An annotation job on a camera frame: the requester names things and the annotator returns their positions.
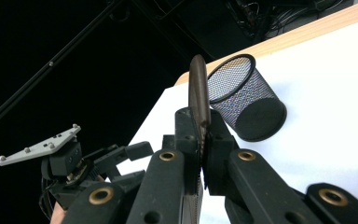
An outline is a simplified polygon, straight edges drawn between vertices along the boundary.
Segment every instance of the white table surface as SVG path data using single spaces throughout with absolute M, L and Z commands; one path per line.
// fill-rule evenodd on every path
M 259 152 L 294 189 L 326 182 L 358 198 L 358 23 L 258 58 L 256 68 L 286 105 L 287 119 L 261 142 L 230 129 L 240 147 Z M 148 141 L 160 150 L 163 134 L 174 134 L 175 111 L 186 106 L 187 84 L 166 89 L 131 144 Z M 118 169 L 146 170 L 149 161 Z M 229 223 L 223 197 L 204 192 L 200 223 Z

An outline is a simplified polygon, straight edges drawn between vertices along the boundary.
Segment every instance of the black plastic part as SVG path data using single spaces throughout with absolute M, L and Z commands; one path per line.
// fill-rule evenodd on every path
M 323 223 L 358 223 L 358 200 L 345 189 L 326 183 L 311 185 L 306 203 Z
M 200 181 L 200 141 L 189 107 L 175 113 L 175 149 L 185 156 L 185 194 L 195 195 Z
M 53 175 L 67 176 L 71 174 L 82 159 L 80 143 L 66 143 L 58 152 L 51 154 L 49 159 Z
M 134 180 L 132 188 L 127 190 L 107 182 L 87 187 L 68 209 L 62 224 L 125 223 L 138 189 L 136 186 L 140 185 L 139 179 Z
M 119 147 L 109 151 L 94 161 L 94 165 L 98 169 L 99 174 L 107 174 L 109 179 L 114 179 L 120 175 L 116 165 L 120 164 L 128 158 L 124 147 Z
M 175 135 L 164 134 L 162 136 L 162 147 L 166 149 L 175 149 Z
M 210 195 L 226 195 L 229 153 L 239 148 L 219 112 L 211 109 L 212 124 L 208 135 L 205 159 L 202 161 L 205 188 Z
M 121 186 L 122 189 L 128 191 L 128 189 L 139 188 L 142 180 L 144 179 L 145 174 L 145 170 L 137 171 L 127 175 L 118 176 L 117 178 L 115 178 L 115 180 L 111 182 Z
M 225 198 L 225 208 L 231 224 L 251 224 L 254 223 L 248 210 L 233 202 L 228 197 Z
M 95 150 L 95 151 L 91 152 L 89 155 L 85 156 L 83 159 L 88 160 L 88 161 L 95 161 L 95 160 L 103 157 L 106 153 L 111 152 L 113 150 L 117 150 L 117 149 L 118 149 L 118 145 L 113 144 L 110 147 L 103 147 L 98 150 Z
M 233 150 L 228 170 L 255 223 L 322 223 L 257 152 Z
M 286 116 L 286 106 L 279 99 L 261 99 L 242 110 L 235 130 L 238 137 L 245 141 L 262 141 L 280 130 Z
M 153 155 L 153 148 L 149 142 L 140 142 L 126 147 L 126 153 L 130 161 Z
M 182 223 L 184 169 L 182 152 L 157 151 L 149 162 L 127 223 Z
M 54 175 L 51 172 L 51 166 L 50 166 L 50 158 L 49 156 L 45 156 L 42 159 L 42 165 L 41 165 L 41 173 L 42 177 L 46 180 L 52 180 L 54 179 Z
M 51 186 L 48 191 L 54 196 L 61 208 L 67 210 L 85 188 L 83 186 L 68 187 L 64 181 L 60 181 Z

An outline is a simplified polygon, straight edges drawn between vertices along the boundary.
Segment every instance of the mounting plate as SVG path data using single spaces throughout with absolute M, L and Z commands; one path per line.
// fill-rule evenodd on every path
M 76 137 L 76 134 L 81 130 L 80 126 L 74 124 L 72 129 L 63 133 L 59 133 L 50 137 L 38 144 L 31 147 L 26 147 L 24 150 L 19 151 L 11 156 L 0 156 L 0 165 L 9 165 L 19 161 L 27 161 L 30 159 L 53 154 L 58 151 L 68 141 Z

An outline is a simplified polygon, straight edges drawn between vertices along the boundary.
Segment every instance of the pencil holder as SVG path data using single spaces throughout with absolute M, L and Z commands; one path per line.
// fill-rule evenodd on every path
M 249 54 L 234 56 L 208 75 L 210 105 L 248 142 L 262 141 L 283 126 L 286 106 L 255 68 Z

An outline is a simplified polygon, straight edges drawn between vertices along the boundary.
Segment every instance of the mesh cup rim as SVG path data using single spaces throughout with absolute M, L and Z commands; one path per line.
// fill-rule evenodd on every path
M 210 75 L 208 75 L 208 80 L 218 71 L 220 70 L 220 68 L 222 68 L 224 65 L 226 65 L 227 63 L 233 61 L 233 60 L 236 60 L 238 58 L 247 58 L 249 59 L 250 61 L 250 64 L 251 64 L 251 67 L 249 68 L 249 71 L 248 71 L 248 74 L 246 74 L 245 78 L 243 79 L 243 81 L 236 87 L 236 88 L 233 88 L 232 91 L 224 94 L 223 96 L 221 97 L 218 97 L 214 100 L 210 100 L 210 104 L 217 104 L 217 103 L 220 103 L 222 101 L 225 101 L 227 98 L 229 98 L 231 95 L 235 94 L 237 91 L 239 91 L 243 85 L 249 80 L 249 78 L 251 77 L 252 73 L 254 72 L 255 70 L 255 57 L 250 55 L 250 54 L 238 54 L 234 57 L 231 57 L 227 60 L 225 60 L 224 62 L 220 63 L 211 73 Z

